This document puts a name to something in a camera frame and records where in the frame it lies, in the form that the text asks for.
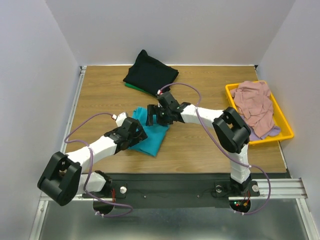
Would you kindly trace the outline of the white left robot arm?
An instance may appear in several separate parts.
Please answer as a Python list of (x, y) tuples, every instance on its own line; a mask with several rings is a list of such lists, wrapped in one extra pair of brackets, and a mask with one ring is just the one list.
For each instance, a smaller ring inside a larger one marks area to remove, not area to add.
[(106, 132), (95, 142), (68, 153), (54, 153), (37, 187), (60, 206), (68, 204), (76, 195), (83, 194), (84, 188), (106, 197), (111, 193), (111, 184), (99, 173), (83, 174), (94, 163), (124, 151), (148, 136), (139, 120), (120, 114), (117, 127)]

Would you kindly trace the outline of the turquoise t shirt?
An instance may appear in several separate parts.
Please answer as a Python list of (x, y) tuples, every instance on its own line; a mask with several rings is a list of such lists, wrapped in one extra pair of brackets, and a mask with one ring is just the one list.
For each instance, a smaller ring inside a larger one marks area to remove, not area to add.
[(146, 126), (147, 113), (147, 109), (144, 107), (137, 107), (133, 111), (132, 117), (139, 120), (147, 134), (147, 139), (129, 147), (129, 149), (144, 153), (148, 156), (156, 157), (170, 127), (168, 125), (162, 126), (159, 124)]

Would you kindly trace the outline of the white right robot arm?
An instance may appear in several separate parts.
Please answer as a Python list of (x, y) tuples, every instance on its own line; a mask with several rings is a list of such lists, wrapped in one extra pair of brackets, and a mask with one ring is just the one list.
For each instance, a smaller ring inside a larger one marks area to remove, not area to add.
[(214, 110), (189, 102), (179, 103), (170, 92), (159, 95), (157, 101), (157, 104), (147, 106), (146, 125), (199, 124), (207, 134), (209, 128), (214, 129), (217, 139), (211, 139), (230, 160), (231, 192), (235, 195), (246, 192), (252, 180), (248, 161), (251, 130), (237, 110), (230, 106)]

